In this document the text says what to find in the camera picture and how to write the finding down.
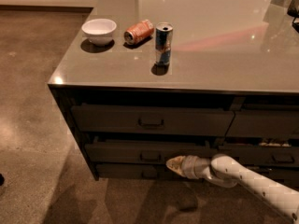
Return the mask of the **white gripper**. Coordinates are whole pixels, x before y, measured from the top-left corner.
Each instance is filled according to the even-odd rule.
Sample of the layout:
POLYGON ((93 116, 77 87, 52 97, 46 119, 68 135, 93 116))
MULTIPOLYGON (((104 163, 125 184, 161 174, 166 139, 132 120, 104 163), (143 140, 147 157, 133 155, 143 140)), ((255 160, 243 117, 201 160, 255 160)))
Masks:
POLYGON ((177 175, 189 179, 211 179, 210 159, 197 156, 177 156, 166 162, 166 167, 177 175))

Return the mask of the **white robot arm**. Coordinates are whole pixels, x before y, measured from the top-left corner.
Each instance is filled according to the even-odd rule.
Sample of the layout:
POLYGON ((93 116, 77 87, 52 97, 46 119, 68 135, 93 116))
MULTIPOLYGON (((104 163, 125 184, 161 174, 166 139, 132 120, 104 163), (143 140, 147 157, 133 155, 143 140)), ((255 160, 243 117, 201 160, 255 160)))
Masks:
POLYGON ((172 172, 188 179, 201 179, 224 187, 241 185, 268 204, 292 224, 299 224, 299 192, 255 173, 224 154, 210 159, 198 156, 176 156, 166 162, 172 172))

